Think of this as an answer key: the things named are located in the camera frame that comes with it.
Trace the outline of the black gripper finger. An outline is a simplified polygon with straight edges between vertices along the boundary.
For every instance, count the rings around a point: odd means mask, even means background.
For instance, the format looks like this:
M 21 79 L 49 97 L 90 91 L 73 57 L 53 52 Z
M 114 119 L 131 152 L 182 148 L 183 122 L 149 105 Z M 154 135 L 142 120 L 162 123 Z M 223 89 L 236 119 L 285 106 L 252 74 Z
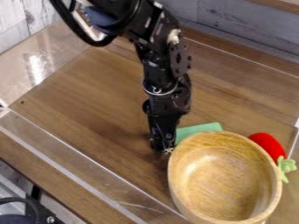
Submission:
M 171 153 L 175 147 L 177 130 L 174 128 L 162 129 L 159 126 L 151 128 L 150 144 L 151 148 L 161 153 Z

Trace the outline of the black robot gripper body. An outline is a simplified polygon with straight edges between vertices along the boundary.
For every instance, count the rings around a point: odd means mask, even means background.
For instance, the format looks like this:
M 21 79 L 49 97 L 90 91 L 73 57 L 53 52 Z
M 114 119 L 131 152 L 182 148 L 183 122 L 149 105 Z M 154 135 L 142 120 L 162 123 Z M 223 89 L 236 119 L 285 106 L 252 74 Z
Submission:
M 191 110 L 193 82 L 186 74 L 167 90 L 155 92 L 154 87 L 145 87 L 149 99 L 143 110 L 151 129 L 175 129 L 183 115 Z

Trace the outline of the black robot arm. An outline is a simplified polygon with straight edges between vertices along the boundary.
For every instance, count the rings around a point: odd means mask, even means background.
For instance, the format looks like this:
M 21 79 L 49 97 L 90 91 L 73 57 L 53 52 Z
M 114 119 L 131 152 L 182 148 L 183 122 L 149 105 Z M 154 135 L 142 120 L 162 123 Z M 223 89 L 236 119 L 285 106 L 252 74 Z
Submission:
M 193 57 L 183 43 L 181 23 L 155 0 L 89 0 L 89 19 L 109 36 L 125 36 L 143 63 L 149 99 L 150 143 L 158 151 L 175 147 L 177 126 L 191 110 Z

